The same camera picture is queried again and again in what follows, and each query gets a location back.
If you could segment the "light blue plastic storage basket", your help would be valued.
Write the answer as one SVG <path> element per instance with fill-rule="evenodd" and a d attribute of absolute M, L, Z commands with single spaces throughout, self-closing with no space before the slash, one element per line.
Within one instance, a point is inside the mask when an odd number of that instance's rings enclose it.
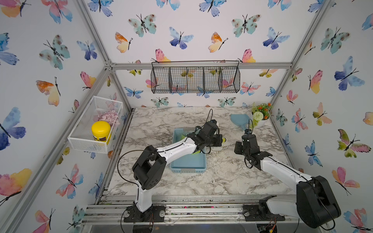
<path fill-rule="evenodd" d="M 173 143 L 181 141 L 181 135 L 193 133 L 193 128 L 176 128 L 173 132 Z M 185 155 L 170 163 L 170 169 L 174 173 L 204 173 L 207 169 L 207 159 L 200 151 Z"/>

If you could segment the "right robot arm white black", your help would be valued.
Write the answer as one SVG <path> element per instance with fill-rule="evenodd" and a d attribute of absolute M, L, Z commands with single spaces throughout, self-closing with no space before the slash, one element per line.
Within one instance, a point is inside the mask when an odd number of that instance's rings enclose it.
<path fill-rule="evenodd" d="M 265 201 L 266 210 L 274 215 L 299 218 L 307 226 L 316 229 L 341 216 L 341 209 L 328 180 L 322 176 L 310 176 L 274 159 L 267 151 L 261 151 L 256 136 L 246 130 L 235 153 L 243 155 L 248 168 L 266 172 L 295 192 L 294 198 L 270 197 Z"/>

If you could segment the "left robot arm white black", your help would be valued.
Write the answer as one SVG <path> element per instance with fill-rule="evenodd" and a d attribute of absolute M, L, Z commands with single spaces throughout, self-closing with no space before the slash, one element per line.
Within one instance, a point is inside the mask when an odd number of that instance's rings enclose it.
<path fill-rule="evenodd" d="M 219 124 L 212 119 L 203 126 L 195 127 L 184 139 L 169 146 L 147 146 L 132 167 L 137 195 L 133 204 L 124 211 L 123 221 L 162 221 L 163 217 L 156 216 L 156 212 L 164 208 L 153 205 L 152 189 L 160 182 L 166 166 L 183 156 L 203 151 L 206 147 L 220 147 L 222 143 Z"/>

